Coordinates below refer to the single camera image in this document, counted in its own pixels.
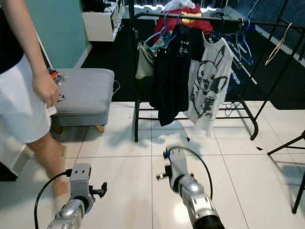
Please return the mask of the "blue plastic hanger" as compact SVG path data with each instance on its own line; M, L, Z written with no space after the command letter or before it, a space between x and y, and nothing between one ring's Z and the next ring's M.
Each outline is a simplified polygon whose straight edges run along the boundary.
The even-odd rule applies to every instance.
M153 33L148 39L144 40L144 44L150 50L156 50L158 48L164 47L165 43L172 37L172 31L167 27L161 28L159 32Z
M182 19L181 16L183 16L184 14L181 13L172 13L172 12L167 12L165 13L165 15L163 16L163 20L162 20L162 28L161 28L161 33L165 33L165 32L172 32L174 30L174 28L182 23Z
M246 63L247 65L253 65L254 59L248 42L246 41L246 31L251 28L251 21L246 18L245 22L240 18L242 22L237 32L226 33L223 35L225 39L229 40L229 44L234 52L238 55L238 61Z

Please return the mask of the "person bare hand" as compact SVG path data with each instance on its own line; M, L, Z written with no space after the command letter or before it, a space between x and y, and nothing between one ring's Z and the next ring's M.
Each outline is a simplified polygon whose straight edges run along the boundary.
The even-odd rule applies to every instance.
M60 91L48 72L33 73L32 87L46 108L54 107L58 103Z

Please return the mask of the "black metal clothes rack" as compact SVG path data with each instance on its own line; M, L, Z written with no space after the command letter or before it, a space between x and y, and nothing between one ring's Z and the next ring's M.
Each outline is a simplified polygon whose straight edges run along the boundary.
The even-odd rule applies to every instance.
M134 45L134 56L133 56L133 64L136 66L138 61L138 51L137 51L137 40L135 36L135 28L133 26L133 23L135 20L138 20L140 17L163 17L163 13L155 13L155 12L140 12L135 13L134 9L134 0L124 0L126 5L128 5L129 9L129 39L133 42ZM265 21L251 21L251 25L255 26L272 26L272 32L269 33L267 41L270 42L273 37L273 33L275 32L276 28L287 28L288 21L283 18L283 13L287 7L288 0L284 0L282 4L282 8L280 10L280 14L276 19L276 22L265 22ZM221 24L242 24L242 22L238 19L225 19L225 18L217 18L217 17L194 17L195 20L205 20L205 21L219 21ZM292 49L292 52L290 54L290 58L294 58L297 52L297 48L303 45L303 50L305 51L305 25L298 25L298 24L292 24L290 30L294 30L297 33L300 34L299 40L297 41L297 44L294 49ZM259 125L257 122L257 118L262 113L262 109L266 105L266 103L270 100L273 91L275 90L276 86L279 84L281 79L283 78L287 68L289 66L289 63L284 63L283 68L281 69L279 76L277 77L276 81L273 83L270 91L265 94L265 100L262 103L258 113L256 115L253 115L250 111L250 108L247 106L245 100L242 98L242 94L238 94L238 102L242 107L233 107L233 110L244 110L247 113L247 116L222 116L220 119L249 119L254 127L253 132L251 133L250 140L255 140L255 138L258 136L259 133ZM140 109L140 103L141 103L141 96L142 91L140 90L140 82L139 80L135 81L135 87L138 90L139 94L137 95L137 98L134 102L135 109L133 114L133 141L138 142L139 141L139 120L148 120L148 121L157 121L157 118L148 118L148 117L140 117L140 111L154 111L154 108L143 108Z

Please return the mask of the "black t-shirt small print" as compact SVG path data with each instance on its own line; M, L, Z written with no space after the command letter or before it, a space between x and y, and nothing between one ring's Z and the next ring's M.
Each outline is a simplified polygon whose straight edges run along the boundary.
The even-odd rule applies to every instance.
M189 109L191 62L201 60L202 32L199 28L176 25L166 43L157 50L150 105L158 111L161 126L171 124L179 113Z

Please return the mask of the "grey upholstered ottoman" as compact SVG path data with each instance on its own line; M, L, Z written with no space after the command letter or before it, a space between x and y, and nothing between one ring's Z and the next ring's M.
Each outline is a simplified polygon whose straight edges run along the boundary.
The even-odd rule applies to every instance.
M61 135L64 127L94 126L104 133L113 96L115 72L106 68L59 68L61 92L51 127Z

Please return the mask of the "white Pikachu t-shirt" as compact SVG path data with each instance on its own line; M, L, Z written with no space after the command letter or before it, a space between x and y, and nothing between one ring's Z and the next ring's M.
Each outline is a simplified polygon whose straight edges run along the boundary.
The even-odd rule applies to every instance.
M189 108L183 114L211 137L216 114L227 95L234 54L225 38L215 43L204 39L203 46L200 61L190 61Z

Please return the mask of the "person in black shirt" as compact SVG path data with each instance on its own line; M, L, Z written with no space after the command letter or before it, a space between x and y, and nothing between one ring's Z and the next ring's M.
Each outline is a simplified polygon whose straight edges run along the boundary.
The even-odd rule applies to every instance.
M33 24L31 14L25 0L0 0L0 10L0 117L9 133L33 151L47 176L54 177L65 170L66 151L50 132L55 106L46 108L33 91L32 68L14 34L24 23ZM69 184L59 177L52 187L59 211L69 199Z

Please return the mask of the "orange black packet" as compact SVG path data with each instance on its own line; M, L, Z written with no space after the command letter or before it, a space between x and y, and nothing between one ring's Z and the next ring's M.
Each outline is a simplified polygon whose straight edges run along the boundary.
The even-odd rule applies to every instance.
M65 81L63 74L57 70L49 70L49 74L57 85L61 85L61 83Z

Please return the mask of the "black metal stand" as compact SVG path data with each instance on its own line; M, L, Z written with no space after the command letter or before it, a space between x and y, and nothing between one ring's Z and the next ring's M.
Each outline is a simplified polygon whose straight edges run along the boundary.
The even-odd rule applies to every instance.
M299 140L305 140L305 129L297 137L295 137L292 140L289 140L287 143L282 144L281 146L278 146L271 151L268 151L268 153L266 153L266 155L270 156L270 155L276 153L277 151L283 150L283 149L286 149L286 148L297 149L297 150L305 150L305 147L292 146L292 144L297 143ZM297 192L297 195L295 197L295 202L294 202L294 204L292 205L292 208L291 208L291 212L293 214L297 213L299 205L300 205L300 201L301 201L304 193L305 193L305 172L303 172L301 182L299 183L298 192Z

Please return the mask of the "red cloth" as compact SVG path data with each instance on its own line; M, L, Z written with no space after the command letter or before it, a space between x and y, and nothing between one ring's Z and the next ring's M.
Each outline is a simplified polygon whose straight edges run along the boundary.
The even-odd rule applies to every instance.
M190 9L188 7L184 7L180 10L172 10L172 11L169 11L169 12L172 12L172 13L202 13L201 9L200 9L200 5L199 4L196 4L196 9ZM160 17L159 20L157 20L157 23L155 25L155 28L154 28L154 32L159 32L159 30L162 28L162 20L163 20L163 17ZM197 28L197 29L200 29L202 31L212 31L213 30L213 27L211 25L211 23L209 21L205 21L205 20L195 20L194 22L190 23L190 24L181 24L181 25L185 25L185 26L188 26L189 28Z

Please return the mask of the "yellow cloth patch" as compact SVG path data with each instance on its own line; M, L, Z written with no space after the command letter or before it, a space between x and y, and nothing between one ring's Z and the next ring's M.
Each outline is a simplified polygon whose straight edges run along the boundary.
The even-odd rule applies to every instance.
M194 17L202 17L202 13L181 13L181 22L183 24L190 24L195 21Z

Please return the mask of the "white cabinet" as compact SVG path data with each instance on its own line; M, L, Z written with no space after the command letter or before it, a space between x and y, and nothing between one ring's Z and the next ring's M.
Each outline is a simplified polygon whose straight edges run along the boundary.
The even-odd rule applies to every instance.
M113 42L122 26L125 13L124 0L110 0L103 12L82 13L87 39L91 42Z

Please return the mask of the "white plastic bag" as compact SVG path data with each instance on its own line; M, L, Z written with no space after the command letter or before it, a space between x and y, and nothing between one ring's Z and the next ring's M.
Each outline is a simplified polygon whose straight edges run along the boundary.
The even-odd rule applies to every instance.
M163 6L163 11L180 10L185 7L196 9L196 4L191 0L170 0Z

